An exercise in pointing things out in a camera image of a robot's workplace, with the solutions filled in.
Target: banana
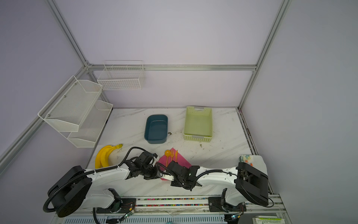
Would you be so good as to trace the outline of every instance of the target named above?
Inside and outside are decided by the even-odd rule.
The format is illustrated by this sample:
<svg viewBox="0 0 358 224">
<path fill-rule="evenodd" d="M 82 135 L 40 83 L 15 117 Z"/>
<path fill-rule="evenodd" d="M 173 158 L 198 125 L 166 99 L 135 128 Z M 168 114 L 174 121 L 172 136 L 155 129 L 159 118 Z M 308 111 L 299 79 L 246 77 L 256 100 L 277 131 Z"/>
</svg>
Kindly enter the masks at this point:
<svg viewBox="0 0 358 224">
<path fill-rule="evenodd" d="M 113 152 L 113 150 L 115 149 L 118 149 L 118 148 L 121 148 L 122 147 L 122 144 L 118 144 L 116 146 L 113 146 L 113 147 L 108 147 L 106 148 L 105 150 L 103 150 L 102 154 L 101 154 L 101 165 L 103 167 L 107 167 L 109 166 L 108 164 L 108 157 L 109 155 Z"/>
<path fill-rule="evenodd" d="M 107 152 L 109 152 L 111 149 L 115 149 L 116 147 L 115 146 L 112 146 L 112 147 L 108 147 L 108 148 L 105 148 L 105 150 L 103 150 L 102 154 L 101 154 L 101 165 L 103 167 L 107 167 L 109 166 L 108 164 L 108 159 L 106 160 L 106 155 L 107 155 Z"/>
<path fill-rule="evenodd" d="M 101 154 L 102 152 L 108 148 L 108 147 L 112 147 L 110 145 L 108 146 L 104 146 L 103 148 L 101 148 L 101 150 L 97 153 L 97 156 L 96 156 L 96 160 L 95 160 L 95 168 L 98 169 L 98 168 L 101 168 Z"/>
</svg>

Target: gray wall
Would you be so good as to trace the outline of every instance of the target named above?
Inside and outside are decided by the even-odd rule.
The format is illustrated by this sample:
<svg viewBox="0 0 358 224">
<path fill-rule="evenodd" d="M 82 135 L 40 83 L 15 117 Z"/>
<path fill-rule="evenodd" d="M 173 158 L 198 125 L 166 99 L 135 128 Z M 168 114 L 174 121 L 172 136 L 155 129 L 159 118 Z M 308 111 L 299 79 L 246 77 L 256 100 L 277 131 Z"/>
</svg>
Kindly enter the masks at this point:
<svg viewBox="0 0 358 224">
<path fill-rule="evenodd" d="M 357 12 L 294 0 L 243 107 L 293 223 L 357 223 Z"/>
<path fill-rule="evenodd" d="M 0 2 L 0 154 L 81 63 L 44 0 Z M 48 224 L 47 190 L 91 149 L 76 149 L 47 124 L 0 177 L 0 223 Z"/>
<path fill-rule="evenodd" d="M 44 0 L 0 2 L 0 154 L 81 67 Z"/>
<path fill-rule="evenodd" d="M 88 61 L 256 64 L 281 0 L 57 0 Z M 86 29 L 90 24 L 94 29 Z M 114 107 L 237 106 L 250 71 L 147 71 Z"/>
</svg>

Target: orange fork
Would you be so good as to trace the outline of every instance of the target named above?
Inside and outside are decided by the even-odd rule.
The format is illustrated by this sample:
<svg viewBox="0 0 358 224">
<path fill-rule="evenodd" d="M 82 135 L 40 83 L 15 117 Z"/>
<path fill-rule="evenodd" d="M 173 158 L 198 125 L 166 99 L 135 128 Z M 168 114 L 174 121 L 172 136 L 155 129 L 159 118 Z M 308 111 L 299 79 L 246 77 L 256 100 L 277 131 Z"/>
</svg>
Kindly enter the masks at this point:
<svg viewBox="0 0 358 224">
<path fill-rule="evenodd" d="M 171 149 L 171 150 L 170 150 L 171 161 L 173 161 L 174 151 L 175 151 L 175 149 Z"/>
</svg>

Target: green plastic basket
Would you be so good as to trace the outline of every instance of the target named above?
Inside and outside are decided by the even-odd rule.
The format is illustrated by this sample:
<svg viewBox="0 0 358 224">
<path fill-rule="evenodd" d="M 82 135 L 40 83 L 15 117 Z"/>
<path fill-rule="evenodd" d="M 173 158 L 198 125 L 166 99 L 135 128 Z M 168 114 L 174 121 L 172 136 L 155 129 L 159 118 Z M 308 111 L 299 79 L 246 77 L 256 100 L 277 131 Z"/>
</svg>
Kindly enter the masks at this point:
<svg viewBox="0 0 358 224">
<path fill-rule="evenodd" d="M 184 139 L 210 142 L 213 138 L 213 113 L 211 108 L 188 106 L 185 116 Z"/>
</svg>

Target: white mesh shelf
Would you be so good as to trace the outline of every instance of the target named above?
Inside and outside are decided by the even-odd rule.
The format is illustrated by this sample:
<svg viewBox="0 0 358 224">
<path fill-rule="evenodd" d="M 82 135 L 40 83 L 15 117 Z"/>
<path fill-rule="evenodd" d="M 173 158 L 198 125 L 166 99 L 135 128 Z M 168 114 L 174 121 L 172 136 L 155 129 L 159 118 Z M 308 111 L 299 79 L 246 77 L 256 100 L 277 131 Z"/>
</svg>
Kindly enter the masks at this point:
<svg viewBox="0 0 358 224">
<path fill-rule="evenodd" d="M 97 100 L 78 132 L 71 132 L 67 139 L 77 148 L 93 148 L 112 110 L 113 104 Z"/>
<path fill-rule="evenodd" d="M 102 85 L 75 78 L 55 106 L 44 117 L 38 115 L 58 132 L 78 132 L 101 92 Z"/>
<path fill-rule="evenodd" d="M 142 61 L 103 61 L 104 70 L 98 83 L 104 90 L 142 89 L 145 72 Z"/>
</svg>

